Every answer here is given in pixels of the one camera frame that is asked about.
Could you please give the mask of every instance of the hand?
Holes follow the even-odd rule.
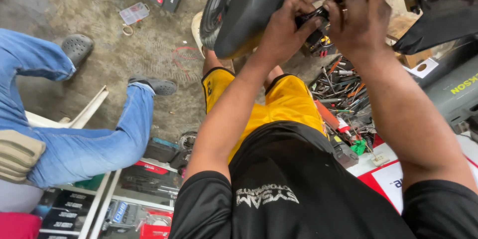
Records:
[[[344,0],[346,11],[327,0],[324,8],[330,13],[331,41],[348,59],[367,61],[390,54],[386,45],[391,8],[385,0]]]
[[[297,29],[295,23],[297,16],[315,10],[312,5],[314,1],[284,0],[282,7],[271,16],[256,50],[256,53],[267,56],[266,59],[271,61],[271,68],[287,62],[300,49],[307,37],[320,26],[321,21],[318,17],[310,19],[300,29]]]

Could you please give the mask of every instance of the small plastic container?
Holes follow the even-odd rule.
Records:
[[[149,15],[149,10],[150,9],[146,4],[140,2],[129,7],[128,9],[120,11],[119,14],[123,18],[126,25],[130,25],[147,17]]]

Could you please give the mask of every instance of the yellow shorts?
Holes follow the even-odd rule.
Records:
[[[206,113],[211,111],[234,77],[231,71],[223,67],[215,67],[204,76],[201,83],[206,97]],[[229,163],[242,141],[252,131],[263,124],[277,120],[300,122],[327,136],[324,121],[305,83],[294,75],[284,74],[275,78],[266,90],[266,105],[254,104],[246,129],[229,155]]]

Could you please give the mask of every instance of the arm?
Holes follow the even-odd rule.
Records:
[[[403,191],[412,184],[443,179],[478,192],[450,126],[385,44],[390,6],[385,0],[344,0],[347,19],[327,1],[331,39],[367,85],[380,136],[397,154]]]
[[[314,10],[314,0],[285,0],[272,16],[256,52],[206,115],[194,142],[187,181],[202,171],[217,171],[230,181],[228,156],[246,128],[254,100],[269,72],[289,60],[317,29],[318,18],[297,29],[297,12]]]

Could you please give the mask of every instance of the crocs shoe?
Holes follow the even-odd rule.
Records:
[[[61,49],[78,68],[93,50],[93,41],[81,34],[69,35],[63,40]]]
[[[199,48],[199,51],[201,52],[201,55],[204,57],[203,53],[203,44],[201,42],[201,37],[199,35],[199,27],[201,25],[201,18],[203,17],[203,12],[198,12],[194,18],[193,22],[191,23],[191,30],[193,31],[193,37],[194,40],[196,41],[197,47]]]
[[[165,80],[165,79],[155,79],[148,78],[141,75],[134,75],[128,79],[128,83],[139,82],[146,84],[157,94],[157,95],[172,95],[176,92],[177,86],[176,83]]]

